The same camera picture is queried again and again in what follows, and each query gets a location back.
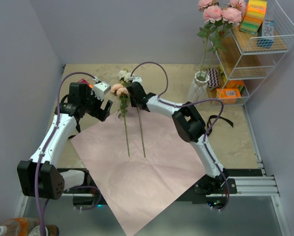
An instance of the pink flower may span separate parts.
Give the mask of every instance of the pink flower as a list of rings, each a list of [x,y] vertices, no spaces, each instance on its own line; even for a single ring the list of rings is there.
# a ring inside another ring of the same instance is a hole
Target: pink flower
[[[203,19],[206,23],[215,23],[216,21],[220,21],[222,19],[221,14],[222,9],[219,6],[210,6],[205,9]]]
[[[245,13],[246,2],[244,0],[230,0],[229,5],[236,8],[236,9],[238,9],[243,14]]]
[[[242,13],[238,9],[232,7],[223,10],[222,17],[223,21],[228,21],[229,24],[239,25],[242,21]]]
[[[122,87],[117,90],[117,96],[121,97],[122,95],[129,95],[127,88]]]
[[[111,92],[112,93],[116,93],[120,88],[123,88],[124,86],[121,85],[121,84],[116,84],[116,85],[113,85],[112,88],[111,88]]]
[[[205,8],[209,7],[212,5],[212,0],[200,0],[198,2],[198,10],[199,11],[204,11]]]

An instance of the white vase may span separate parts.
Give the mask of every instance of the white vase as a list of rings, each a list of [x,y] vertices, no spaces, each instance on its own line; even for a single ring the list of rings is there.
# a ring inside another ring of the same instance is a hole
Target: white vase
[[[204,81],[200,81],[197,78],[201,76],[204,77],[205,80]],[[206,72],[197,72],[195,74],[194,79],[192,80],[190,89],[188,91],[188,95],[187,95],[187,101],[189,102],[197,102],[197,101],[201,101],[207,98],[207,83],[209,81],[210,77]]]

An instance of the gray wall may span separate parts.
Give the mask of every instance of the gray wall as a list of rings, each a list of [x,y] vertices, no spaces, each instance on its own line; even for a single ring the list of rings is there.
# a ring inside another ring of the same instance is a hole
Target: gray wall
[[[294,0],[279,0],[294,22]],[[294,50],[248,103],[267,174],[275,174],[294,236]]]
[[[20,196],[16,167],[42,141],[61,66],[28,0],[0,0],[0,224]]]
[[[30,0],[66,63],[199,63],[198,0]]]

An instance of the paper sheet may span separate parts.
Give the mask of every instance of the paper sheet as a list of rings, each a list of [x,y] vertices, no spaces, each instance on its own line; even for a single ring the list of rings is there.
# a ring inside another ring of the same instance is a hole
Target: paper sheet
[[[190,144],[173,121],[140,111],[146,158],[136,108],[126,114],[130,157],[123,118],[110,115],[72,139],[110,209],[127,236],[133,236],[204,174]]]

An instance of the beige tabletop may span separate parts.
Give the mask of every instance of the beige tabletop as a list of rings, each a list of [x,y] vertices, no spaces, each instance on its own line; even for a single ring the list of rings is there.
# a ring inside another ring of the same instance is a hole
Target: beige tabletop
[[[131,71],[135,66],[136,64],[67,64],[63,77],[72,72],[82,71],[95,75],[100,80],[113,85],[118,83],[118,73],[120,70],[127,68]],[[173,102],[186,102],[188,89],[199,66],[193,64],[164,64],[163,66],[169,76],[169,89],[163,95],[163,98]],[[165,76],[162,70],[155,65],[144,65],[135,72],[135,75],[142,77],[146,93],[153,92],[159,94],[165,88]],[[74,75],[63,84],[60,94],[61,98],[68,94],[69,84],[71,82],[77,82],[81,78],[93,84],[92,79],[86,75]],[[115,105],[118,104],[118,99],[111,93],[106,95],[105,100],[107,101],[108,99],[114,102],[111,109],[111,114],[113,114],[118,111],[118,106]],[[219,109],[219,107],[211,107],[209,102],[201,104],[198,107],[205,122],[207,122],[210,115],[217,115]],[[219,120],[213,127],[209,141],[220,162],[228,169],[257,168],[256,156],[242,107],[225,107],[222,116],[230,119],[234,123],[234,128],[223,120]],[[100,121],[89,115],[85,115],[80,121],[81,130],[83,131],[97,122]],[[58,167],[85,167],[70,141],[66,143]]]

